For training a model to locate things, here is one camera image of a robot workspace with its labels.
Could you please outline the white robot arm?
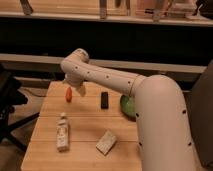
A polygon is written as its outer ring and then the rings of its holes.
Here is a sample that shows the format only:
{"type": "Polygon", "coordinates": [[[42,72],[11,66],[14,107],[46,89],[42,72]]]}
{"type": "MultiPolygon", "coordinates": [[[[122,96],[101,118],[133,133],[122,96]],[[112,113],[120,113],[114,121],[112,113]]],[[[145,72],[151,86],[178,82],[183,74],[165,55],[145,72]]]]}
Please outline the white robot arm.
{"type": "Polygon", "coordinates": [[[90,81],[134,100],[142,171],[196,171],[186,102],[173,79],[91,65],[81,48],[60,67],[66,82],[78,91],[90,81]]]}

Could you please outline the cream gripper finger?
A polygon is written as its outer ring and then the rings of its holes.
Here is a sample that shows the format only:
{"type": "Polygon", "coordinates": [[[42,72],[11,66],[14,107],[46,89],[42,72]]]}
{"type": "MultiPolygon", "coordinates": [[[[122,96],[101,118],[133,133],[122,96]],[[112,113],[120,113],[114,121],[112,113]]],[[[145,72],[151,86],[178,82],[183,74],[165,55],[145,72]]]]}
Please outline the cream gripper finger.
{"type": "Polygon", "coordinates": [[[80,94],[81,97],[86,95],[86,87],[84,85],[78,87],[76,91],[80,94]]]}

